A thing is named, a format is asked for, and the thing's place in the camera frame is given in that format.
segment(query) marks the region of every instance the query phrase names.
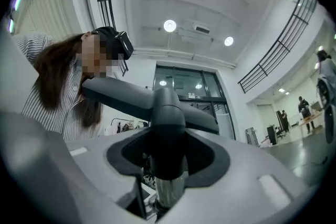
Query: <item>gray floor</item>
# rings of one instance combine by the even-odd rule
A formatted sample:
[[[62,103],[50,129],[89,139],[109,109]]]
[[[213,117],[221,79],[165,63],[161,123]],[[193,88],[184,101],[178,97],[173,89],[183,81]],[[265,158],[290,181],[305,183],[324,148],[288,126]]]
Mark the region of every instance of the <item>gray floor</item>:
[[[324,132],[320,132],[294,142],[264,148],[309,186],[321,182],[328,162],[322,163],[327,156],[327,143]]]

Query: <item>ceiling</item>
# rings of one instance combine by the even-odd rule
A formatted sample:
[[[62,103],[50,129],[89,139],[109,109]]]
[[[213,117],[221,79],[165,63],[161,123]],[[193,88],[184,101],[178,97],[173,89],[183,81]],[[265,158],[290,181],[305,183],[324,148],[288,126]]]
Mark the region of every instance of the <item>ceiling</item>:
[[[326,21],[323,22],[319,33],[313,41],[305,55],[297,62],[297,64],[281,79],[276,85],[263,93],[258,100],[277,101],[284,97],[285,93],[279,92],[283,88],[285,92],[290,92],[301,85],[307,78],[316,71],[317,63],[316,52],[320,46],[323,46],[326,52],[330,52],[335,45],[334,30]]]
[[[132,0],[132,24],[135,46],[169,49],[235,62],[246,46],[240,42],[242,25],[251,3],[258,0]],[[172,19],[177,28],[169,34],[163,23]],[[193,25],[206,27],[209,34],[196,31]],[[258,22],[250,27],[257,28]],[[224,45],[232,36],[234,44]]]

